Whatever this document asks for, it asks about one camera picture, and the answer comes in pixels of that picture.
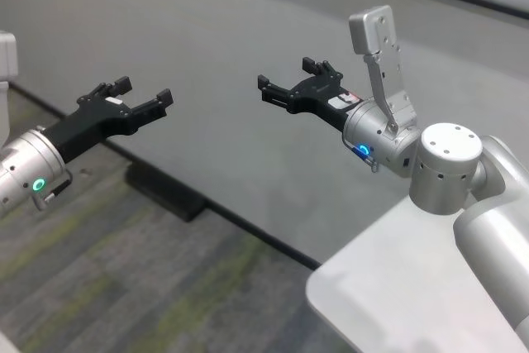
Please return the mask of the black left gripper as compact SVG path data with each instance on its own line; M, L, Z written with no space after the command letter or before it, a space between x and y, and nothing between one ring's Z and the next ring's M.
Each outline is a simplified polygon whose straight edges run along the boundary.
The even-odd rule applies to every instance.
M78 99L79 108L64 119L47 127L42 135L69 163L111 136L129 136L140 127L167 116L173 103L167 88L146 103L130 109L123 101L111 99L132 90L128 76L113 83L100 83L89 94Z

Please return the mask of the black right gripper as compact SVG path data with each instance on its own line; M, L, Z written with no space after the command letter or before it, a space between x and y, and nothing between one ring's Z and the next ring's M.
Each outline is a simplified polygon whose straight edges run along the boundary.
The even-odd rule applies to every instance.
M348 112L359 106L363 99L341 87L343 74L327 60L316 62L303 57L302 70L314 76L303 80L292 90L281 88L260 74L257 87L261 99L291 114L311 113L343 132Z

